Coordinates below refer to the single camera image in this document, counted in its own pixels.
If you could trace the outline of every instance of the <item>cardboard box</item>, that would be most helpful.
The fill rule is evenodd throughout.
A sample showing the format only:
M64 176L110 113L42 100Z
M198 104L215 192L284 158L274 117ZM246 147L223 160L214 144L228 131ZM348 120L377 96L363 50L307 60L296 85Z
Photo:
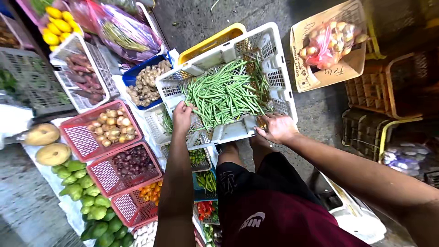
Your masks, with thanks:
M366 42L344 56L336 65L329 69L313 73L309 65L299 57L303 41L308 33L319 25L334 19L338 22L353 23L366 32L366 18L359 0L351 0L334 6L326 11L311 16L291 27L290 49L294 59L294 77L299 92L325 87L337 82L349 80L363 74L366 57Z

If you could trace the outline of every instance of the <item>blue plastic basket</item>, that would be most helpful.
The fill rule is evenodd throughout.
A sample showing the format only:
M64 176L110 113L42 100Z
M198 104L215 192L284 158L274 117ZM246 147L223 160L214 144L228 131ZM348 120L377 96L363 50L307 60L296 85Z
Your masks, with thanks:
M210 169L210 171L213 173L213 177L216 180L215 167L212 166L212 169ZM198 185L195 174L196 172L192 173L192 181L194 182L194 202L217 201L218 195L216 193L205 191L203 187L200 187Z
M146 66L157 65L159 62L161 62L163 60L168 60L169 61L169 59L166 56L164 56L164 55L157 55L157 56L154 56L154 57L144 61L143 63L141 63L141 64L131 68L130 70L126 71L122 75L123 83L127 87L128 86L136 86L136 76L140 73L141 70L146 68ZM163 100L162 100L162 98L160 98L160 99L158 99L156 101L153 101L148 106L141 106L141 105L139 105L139 106L137 106L137 108L139 110L146 110L146 109L149 109L149 108L151 108L151 107L153 107L155 105L158 105L158 104L160 104L162 102L163 102Z

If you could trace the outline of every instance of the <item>hand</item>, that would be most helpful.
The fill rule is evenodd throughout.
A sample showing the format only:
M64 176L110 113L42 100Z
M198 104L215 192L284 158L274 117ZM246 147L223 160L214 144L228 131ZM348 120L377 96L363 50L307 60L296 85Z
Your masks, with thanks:
M173 134L184 134L191 127L191 112L192 109L196 109L192 104L186 106L184 101L180 101L173 111Z
M285 144L288 140L299 134L297 125L290 116L280 113L269 113L262 116L267 124L267 131L254 127L255 131L265 139L277 143Z

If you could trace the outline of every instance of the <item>concrete floor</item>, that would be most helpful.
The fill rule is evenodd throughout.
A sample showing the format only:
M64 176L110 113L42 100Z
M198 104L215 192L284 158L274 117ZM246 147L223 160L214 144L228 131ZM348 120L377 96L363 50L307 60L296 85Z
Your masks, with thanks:
M210 12L214 0L158 0L155 17L171 48L182 52L205 40L234 22L251 30L266 22L279 27L285 55L289 54L289 29L296 22L328 9L342 0L219 0ZM342 113L348 109L343 83L305 93L294 93L299 117L299 130L325 144L345 149L341 145ZM254 171L247 140L238 142L242 159ZM274 144L308 181L313 167L291 150ZM30 159L18 145L0 151L2 171L0 203L2 220L0 238L7 246L81 246L70 228L58 200ZM380 215L388 227L386 239L374 244L383 246L412 246L407 233L395 222Z

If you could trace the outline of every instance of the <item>person's left hand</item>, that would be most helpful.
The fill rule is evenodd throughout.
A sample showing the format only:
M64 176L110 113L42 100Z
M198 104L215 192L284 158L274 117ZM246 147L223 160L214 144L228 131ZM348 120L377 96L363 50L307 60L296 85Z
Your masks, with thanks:
M186 106L184 101L180 101L178 105L175 107L172 115L173 115L173 134L184 134L186 135L187 131L191 127L191 112L192 109L196 109L192 104Z

